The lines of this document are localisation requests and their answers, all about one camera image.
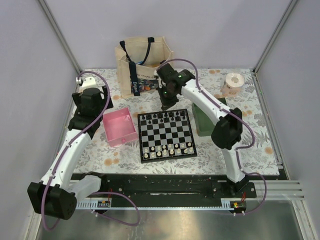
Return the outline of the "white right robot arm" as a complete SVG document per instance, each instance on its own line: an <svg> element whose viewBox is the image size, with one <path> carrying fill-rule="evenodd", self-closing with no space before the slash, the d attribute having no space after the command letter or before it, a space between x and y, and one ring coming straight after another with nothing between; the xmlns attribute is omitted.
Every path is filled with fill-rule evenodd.
<svg viewBox="0 0 320 240"><path fill-rule="evenodd" d="M228 194L239 198L249 182L236 150L243 132L242 111L229 108L205 90L199 83L198 73L192 74L187 69L178 72L169 63L164 63L154 71L154 76L158 80L157 91L163 111L173 107L179 101L177 96L181 95L210 119L214 125L211 139L224 157Z"/></svg>

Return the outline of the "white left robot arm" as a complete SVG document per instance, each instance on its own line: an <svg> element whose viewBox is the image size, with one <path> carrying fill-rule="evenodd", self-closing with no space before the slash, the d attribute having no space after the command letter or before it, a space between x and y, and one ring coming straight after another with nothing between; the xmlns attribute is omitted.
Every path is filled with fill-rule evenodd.
<svg viewBox="0 0 320 240"><path fill-rule="evenodd" d="M77 162L100 127L105 110L113 107L108 86L99 87L93 75L79 77L76 81L79 91L72 94L76 110L63 145L41 180L31 182L27 188L35 213L62 220L68 220L77 203L89 195L102 198L109 191L108 184L94 175L70 184Z"/></svg>

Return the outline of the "green plastic tray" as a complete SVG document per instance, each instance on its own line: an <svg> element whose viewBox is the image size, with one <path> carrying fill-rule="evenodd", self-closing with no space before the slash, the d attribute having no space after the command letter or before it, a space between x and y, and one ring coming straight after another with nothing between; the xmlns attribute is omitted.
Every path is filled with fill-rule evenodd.
<svg viewBox="0 0 320 240"><path fill-rule="evenodd" d="M192 104L191 106L192 113L194 116L196 132L199 137L208 137L211 136L214 125L209 117L196 105Z"/></svg>

